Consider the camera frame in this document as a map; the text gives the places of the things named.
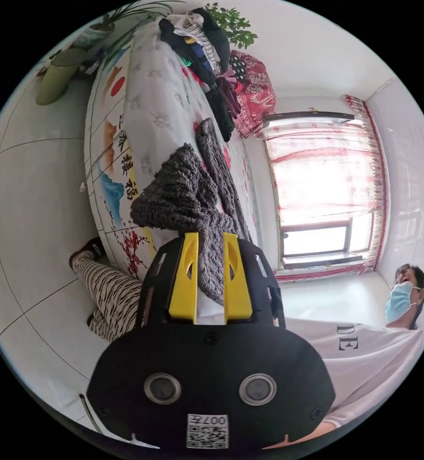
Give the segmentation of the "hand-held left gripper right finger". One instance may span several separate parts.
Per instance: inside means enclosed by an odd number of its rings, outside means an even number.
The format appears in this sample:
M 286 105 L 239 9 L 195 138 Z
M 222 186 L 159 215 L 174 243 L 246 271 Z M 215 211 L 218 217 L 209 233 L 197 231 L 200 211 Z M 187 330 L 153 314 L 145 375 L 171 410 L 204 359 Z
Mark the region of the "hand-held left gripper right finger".
M 237 235 L 223 234 L 224 243 L 224 319 L 226 323 L 247 321 L 252 304 Z

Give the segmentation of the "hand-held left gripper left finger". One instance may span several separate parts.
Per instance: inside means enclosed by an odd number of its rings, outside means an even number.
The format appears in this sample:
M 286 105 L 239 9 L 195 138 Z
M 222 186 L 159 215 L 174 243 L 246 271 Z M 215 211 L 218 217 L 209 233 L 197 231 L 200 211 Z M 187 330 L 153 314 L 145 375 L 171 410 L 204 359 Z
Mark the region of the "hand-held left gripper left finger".
M 196 321 L 199 234 L 186 233 L 178 259 L 168 312 L 176 321 Z

